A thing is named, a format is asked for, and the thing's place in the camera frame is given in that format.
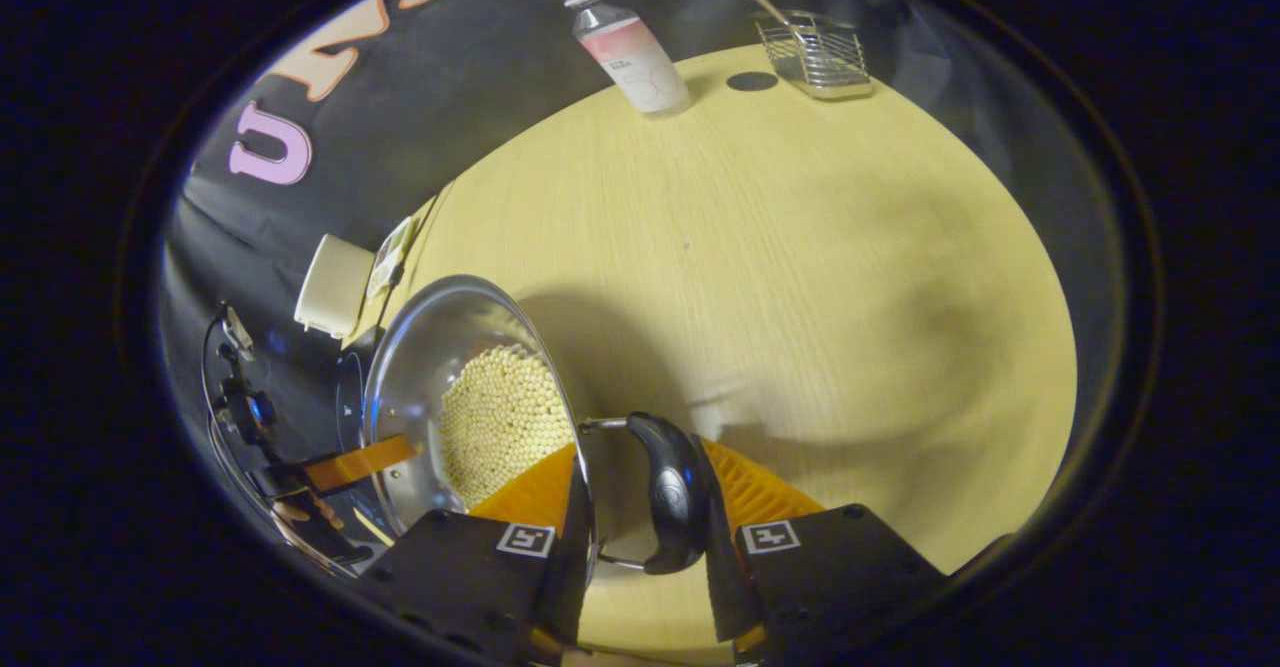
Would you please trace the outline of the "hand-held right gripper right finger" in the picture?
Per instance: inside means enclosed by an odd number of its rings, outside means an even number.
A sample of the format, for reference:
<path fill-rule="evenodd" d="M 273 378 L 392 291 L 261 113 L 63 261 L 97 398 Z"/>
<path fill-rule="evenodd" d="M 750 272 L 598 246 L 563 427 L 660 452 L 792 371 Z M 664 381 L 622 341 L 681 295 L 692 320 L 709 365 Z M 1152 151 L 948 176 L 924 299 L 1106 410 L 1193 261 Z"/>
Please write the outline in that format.
<path fill-rule="evenodd" d="M 861 504 L 826 510 L 701 440 L 716 635 L 736 648 L 867 648 L 923 612 L 946 576 Z"/>

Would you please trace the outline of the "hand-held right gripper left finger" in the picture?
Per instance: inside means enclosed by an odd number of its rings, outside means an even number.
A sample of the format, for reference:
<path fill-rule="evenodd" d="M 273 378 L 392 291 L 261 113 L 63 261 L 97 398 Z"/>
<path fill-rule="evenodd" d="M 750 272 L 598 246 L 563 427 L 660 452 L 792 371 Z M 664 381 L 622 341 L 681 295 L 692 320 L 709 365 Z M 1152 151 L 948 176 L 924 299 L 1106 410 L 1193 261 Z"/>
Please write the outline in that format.
<path fill-rule="evenodd" d="M 588 489 L 571 446 L 492 497 L 495 518 L 425 513 L 358 593 L 465 663 L 558 663 L 579 645 Z"/>

